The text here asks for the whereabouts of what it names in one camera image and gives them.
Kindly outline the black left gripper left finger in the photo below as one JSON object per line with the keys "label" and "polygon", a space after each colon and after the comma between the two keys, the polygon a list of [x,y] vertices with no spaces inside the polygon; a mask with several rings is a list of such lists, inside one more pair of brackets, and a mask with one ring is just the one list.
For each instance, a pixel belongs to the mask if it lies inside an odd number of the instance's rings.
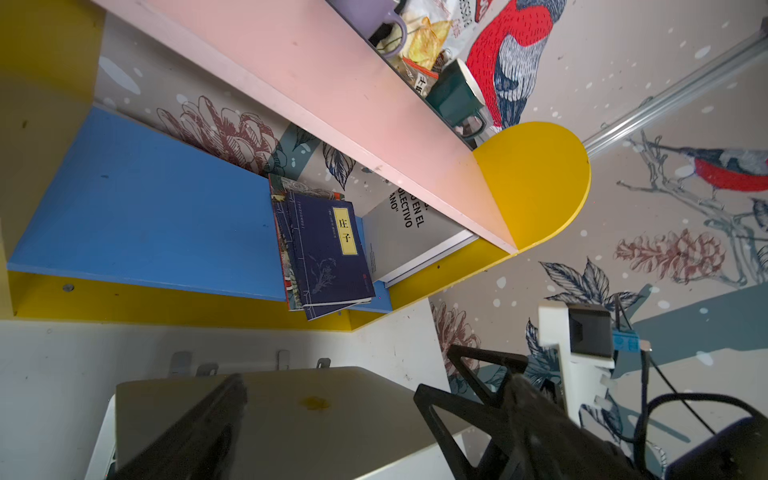
{"label": "black left gripper left finger", "polygon": [[248,403],[240,374],[223,382],[137,457],[116,479],[227,479]]}

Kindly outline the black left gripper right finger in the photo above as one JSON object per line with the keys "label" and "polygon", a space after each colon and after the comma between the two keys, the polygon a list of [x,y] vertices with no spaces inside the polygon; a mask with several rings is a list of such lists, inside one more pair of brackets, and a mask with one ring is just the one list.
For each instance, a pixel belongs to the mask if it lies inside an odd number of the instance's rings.
{"label": "black left gripper right finger", "polygon": [[521,479],[634,479],[628,458],[577,426],[520,374],[503,389]]}

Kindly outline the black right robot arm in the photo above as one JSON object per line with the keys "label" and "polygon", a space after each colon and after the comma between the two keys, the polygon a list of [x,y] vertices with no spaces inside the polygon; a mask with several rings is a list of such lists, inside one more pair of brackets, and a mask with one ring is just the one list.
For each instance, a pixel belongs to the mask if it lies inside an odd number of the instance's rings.
{"label": "black right robot arm", "polygon": [[[476,393],[470,400],[428,385],[414,402],[457,479],[651,479],[646,465],[651,414],[673,402],[709,402],[737,407],[746,417],[716,433],[671,463],[669,479],[764,479],[767,476],[767,418],[734,397],[670,393],[644,399],[632,456],[574,423],[566,412],[523,375],[525,357],[453,345],[448,358]],[[438,413],[444,410],[487,433],[490,442],[472,465]]]}

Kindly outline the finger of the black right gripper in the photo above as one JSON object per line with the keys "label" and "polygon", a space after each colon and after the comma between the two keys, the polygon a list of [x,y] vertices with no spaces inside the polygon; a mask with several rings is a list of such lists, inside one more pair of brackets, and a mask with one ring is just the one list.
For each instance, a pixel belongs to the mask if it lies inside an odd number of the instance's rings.
{"label": "finger of the black right gripper", "polygon": [[[456,479],[522,479],[524,467],[510,427],[509,414],[504,409],[506,400],[503,388],[514,374],[521,374],[528,359],[519,354],[483,350],[462,345],[452,345],[447,358],[475,392],[478,401],[438,390],[421,384],[414,394],[414,402],[435,437],[447,464]],[[465,364],[467,359],[492,363],[504,368],[504,376],[498,390],[491,391]],[[474,466],[467,459],[438,415],[449,412],[490,436],[481,460]]]}

